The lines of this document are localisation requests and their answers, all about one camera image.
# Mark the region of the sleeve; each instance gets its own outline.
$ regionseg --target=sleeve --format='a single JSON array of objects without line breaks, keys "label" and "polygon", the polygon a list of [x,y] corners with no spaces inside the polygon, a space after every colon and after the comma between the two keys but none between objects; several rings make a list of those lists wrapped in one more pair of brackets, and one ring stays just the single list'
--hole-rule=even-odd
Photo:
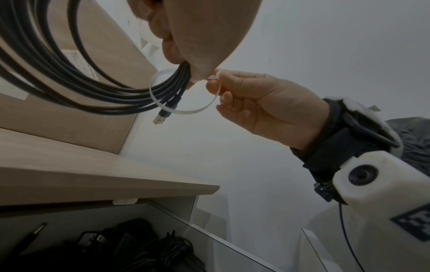
[{"label": "sleeve", "polygon": [[430,177],[430,119],[401,118],[387,124],[402,140],[402,161]]}]

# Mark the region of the wrist-mounted device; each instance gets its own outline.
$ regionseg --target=wrist-mounted device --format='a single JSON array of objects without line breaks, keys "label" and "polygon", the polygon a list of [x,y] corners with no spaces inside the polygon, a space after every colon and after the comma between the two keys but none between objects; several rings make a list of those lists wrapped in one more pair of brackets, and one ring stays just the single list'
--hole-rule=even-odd
[{"label": "wrist-mounted device", "polygon": [[[324,99],[330,105],[330,115],[319,137],[305,152],[293,151],[305,164],[316,183],[314,190],[326,201],[346,204],[333,186],[334,174],[352,157],[370,151],[387,151],[401,146],[390,126],[363,105],[350,100]],[[364,183],[373,168],[363,167],[353,177]]]}]

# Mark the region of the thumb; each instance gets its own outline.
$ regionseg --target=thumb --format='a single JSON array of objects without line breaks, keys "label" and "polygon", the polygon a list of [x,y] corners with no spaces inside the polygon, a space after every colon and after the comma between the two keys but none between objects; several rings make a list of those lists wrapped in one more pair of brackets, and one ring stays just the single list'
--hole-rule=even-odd
[{"label": "thumb", "polygon": [[259,99],[267,95],[273,86],[271,78],[242,78],[225,70],[220,70],[219,81],[233,95],[252,99]]}]

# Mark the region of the black wire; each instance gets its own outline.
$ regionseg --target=black wire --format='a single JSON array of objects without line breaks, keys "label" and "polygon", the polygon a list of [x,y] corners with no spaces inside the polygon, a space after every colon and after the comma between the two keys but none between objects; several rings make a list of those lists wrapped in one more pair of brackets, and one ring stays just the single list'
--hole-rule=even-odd
[{"label": "black wire", "polygon": [[[77,13],[81,0],[69,0],[67,18],[73,41],[85,60],[104,78],[117,86],[88,78],[63,55],[52,36],[47,20],[51,0],[0,1],[0,36],[15,53],[40,73],[80,95],[104,102],[122,104],[119,107],[100,107],[77,103],[58,93],[33,76],[0,48],[0,60],[20,74],[30,84],[11,74],[0,65],[0,76],[32,95],[52,103],[104,115],[125,115],[148,111],[157,107],[149,90],[133,89],[103,72],[86,52],[79,35]],[[165,104],[181,97],[191,78],[189,64],[183,63],[166,81],[152,88],[154,96]]]},{"label": "black wire", "polygon": [[361,263],[358,261],[357,256],[354,253],[353,248],[351,247],[351,244],[349,243],[349,239],[348,236],[346,235],[346,229],[345,229],[345,224],[344,224],[344,216],[342,214],[342,204],[339,203],[339,217],[340,217],[340,224],[342,225],[342,231],[344,232],[344,236],[345,236],[345,240],[346,243],[349,247],[349,251],[351,251],[351,254],[353,255],[355,261],[357,262],[358,266],[360,267],[361,271],[365,272],[364,268],[361,266]]}]

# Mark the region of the usb connector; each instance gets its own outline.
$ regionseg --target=usb connector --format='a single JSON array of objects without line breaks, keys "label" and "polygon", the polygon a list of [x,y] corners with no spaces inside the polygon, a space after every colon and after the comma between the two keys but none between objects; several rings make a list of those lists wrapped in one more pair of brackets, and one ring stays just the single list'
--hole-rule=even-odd
[{"label": "usb connector", "polygon": [[[180,100],[181,100],[181,97],[178,95],[175,95],[171,100],[169,100],[166,103],[166,107],[171,108],[171,109],[176,109]],[[171,113],[162,109],[162,110],[160,110],[157,117],[152,122],[156,125],[160,125],[160,124],[164,123],[164,121],[166,121],[166,119],[169,116],[171,116]]]}]

